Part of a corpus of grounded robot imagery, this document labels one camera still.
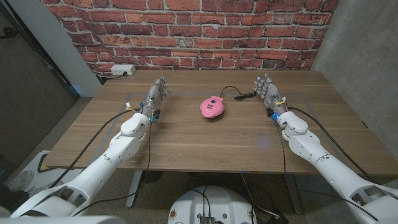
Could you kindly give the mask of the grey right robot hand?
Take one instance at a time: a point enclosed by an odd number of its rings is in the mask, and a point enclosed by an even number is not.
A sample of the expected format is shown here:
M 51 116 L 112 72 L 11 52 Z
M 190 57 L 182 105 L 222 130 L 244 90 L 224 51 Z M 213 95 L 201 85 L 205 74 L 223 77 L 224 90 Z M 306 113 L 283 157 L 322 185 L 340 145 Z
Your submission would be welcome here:
M 254 82 L 254 93 L 264 101 L 267 116 L 273 121 L 277 121 L 281 114 L 287 112 L 286 99 L 281 97 L 268 73 L 264 74 L 264 78 L 257 77 Z

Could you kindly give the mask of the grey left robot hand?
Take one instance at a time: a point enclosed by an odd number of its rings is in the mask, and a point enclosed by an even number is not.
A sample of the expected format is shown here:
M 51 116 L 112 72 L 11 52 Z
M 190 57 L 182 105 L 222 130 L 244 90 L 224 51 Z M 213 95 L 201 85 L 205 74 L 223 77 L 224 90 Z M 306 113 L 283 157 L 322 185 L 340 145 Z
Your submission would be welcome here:
M 150 120 L 152 119 L 155 111 L 160 110 L 162 102 L 166 96 L 172 91 L 166 84 L 167 80 L 161 76 L 150 87 L 145 102 L 141 109 L 141 114 L 146 115 Z

